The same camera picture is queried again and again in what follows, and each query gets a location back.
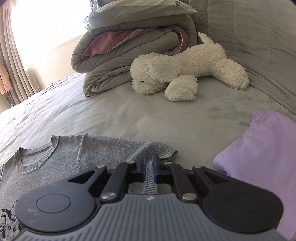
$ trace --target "sunlight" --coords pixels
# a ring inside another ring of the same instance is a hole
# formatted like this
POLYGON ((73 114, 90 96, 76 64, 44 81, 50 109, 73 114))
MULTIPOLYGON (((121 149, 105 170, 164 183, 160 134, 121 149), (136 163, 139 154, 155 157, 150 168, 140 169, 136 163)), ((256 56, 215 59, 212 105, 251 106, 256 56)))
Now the sunlight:
POLYGON ((18 0, 12 30, 25 69, 54 47, 83 34, 89 0, 18 0))

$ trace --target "gray sweater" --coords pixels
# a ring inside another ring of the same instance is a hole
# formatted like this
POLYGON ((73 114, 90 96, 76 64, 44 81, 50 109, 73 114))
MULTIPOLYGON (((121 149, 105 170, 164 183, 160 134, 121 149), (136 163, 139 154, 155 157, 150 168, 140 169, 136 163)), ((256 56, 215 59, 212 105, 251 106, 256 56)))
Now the gray sweater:
MULTIPOLYGON (((11 240, 20 232, 14 205, 23 194, 98 165, 110 169, 120 162, 138 161, 143 153, 148 158, 158 153, 164 161, 173 158, 177 151, 160 142, 133 142, 88 134, 53 135, 45 145, 30 150, 19 148, 0 169, 0 237, 11 240)), ((156 192, 151 167, 150 161, 146 182, 130 185, 129 192, 156 192)))

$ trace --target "gray bed sheet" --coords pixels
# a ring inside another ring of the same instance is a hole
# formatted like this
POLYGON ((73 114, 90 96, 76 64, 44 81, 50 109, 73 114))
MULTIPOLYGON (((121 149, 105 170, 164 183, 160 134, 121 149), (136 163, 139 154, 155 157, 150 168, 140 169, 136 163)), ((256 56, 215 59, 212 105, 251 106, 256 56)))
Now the gray bed sheet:
POLYGON ((141 96, 131 83, 85 97, 83 78, 73 74, 0 115, 0 164, 19 147, 47 143, 52 134, 87 132, 161 141, 178 150, 175 161, 184 168, 212 167, 215 156, 242 137, 254 111, 276 110, 296 121, 259 90, 233 90, 212 77, 198 80, 197 98, 190 102, 170 102, 164 92, 141 96))

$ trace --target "plush dog tail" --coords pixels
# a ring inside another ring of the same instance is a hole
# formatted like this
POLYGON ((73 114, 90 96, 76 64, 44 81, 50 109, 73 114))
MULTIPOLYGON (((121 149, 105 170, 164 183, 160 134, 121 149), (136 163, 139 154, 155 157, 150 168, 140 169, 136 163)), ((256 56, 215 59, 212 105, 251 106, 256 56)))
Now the plush dog tail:
POLYGON ((215 44, 213 40, 211 40, 206 34, 199 32, 198 36, 202 40, 204 44, 215 44))

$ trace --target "pillow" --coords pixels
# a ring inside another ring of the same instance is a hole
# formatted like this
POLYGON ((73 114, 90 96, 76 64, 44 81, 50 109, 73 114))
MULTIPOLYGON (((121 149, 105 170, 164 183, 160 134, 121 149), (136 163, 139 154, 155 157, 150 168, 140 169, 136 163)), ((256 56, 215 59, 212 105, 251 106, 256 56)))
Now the pillow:
POLYGON ((230 177, 276 194, 284 205, 277 231, 290 239, 296 231, 296 123, 275 111, 255 112, 243 138, 213 161, 230 177))
POLYGON ((197 11, 176 0, 117 0, 92 11, 87 18, 87 27, 102 28, 119 23, 192 13, 197 11))

